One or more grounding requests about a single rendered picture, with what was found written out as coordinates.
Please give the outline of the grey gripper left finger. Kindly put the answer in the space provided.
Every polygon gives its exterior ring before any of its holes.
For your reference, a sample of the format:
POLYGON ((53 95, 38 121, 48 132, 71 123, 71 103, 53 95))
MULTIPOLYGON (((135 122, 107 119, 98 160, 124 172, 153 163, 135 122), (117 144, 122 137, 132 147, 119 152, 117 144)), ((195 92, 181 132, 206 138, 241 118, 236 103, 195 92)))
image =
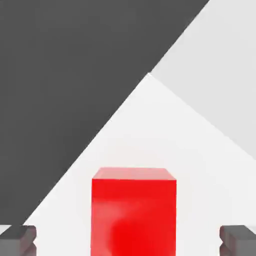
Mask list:
POLYGON ((34 225, 11 225, 0 234, 0 256, 37 256, 34 225))

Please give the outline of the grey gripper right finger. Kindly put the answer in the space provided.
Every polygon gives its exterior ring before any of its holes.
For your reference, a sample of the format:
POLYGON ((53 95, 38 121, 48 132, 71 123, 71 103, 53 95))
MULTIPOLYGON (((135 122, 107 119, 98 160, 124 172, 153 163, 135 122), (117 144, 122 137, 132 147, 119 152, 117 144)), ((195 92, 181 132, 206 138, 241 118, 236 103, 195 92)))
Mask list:
POLYGON ((256 256, 256 230, 245 225, 222 225, 219 256, 256 256))

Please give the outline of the small red cube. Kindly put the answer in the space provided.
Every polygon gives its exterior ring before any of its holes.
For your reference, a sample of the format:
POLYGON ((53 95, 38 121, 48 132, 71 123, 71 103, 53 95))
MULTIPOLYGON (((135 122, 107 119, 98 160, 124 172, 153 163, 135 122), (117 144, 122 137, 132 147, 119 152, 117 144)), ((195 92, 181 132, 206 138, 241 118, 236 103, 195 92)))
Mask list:
POLYGON ((176 256, 177 180, 165 168, 101 167, 90 256, 176 256))

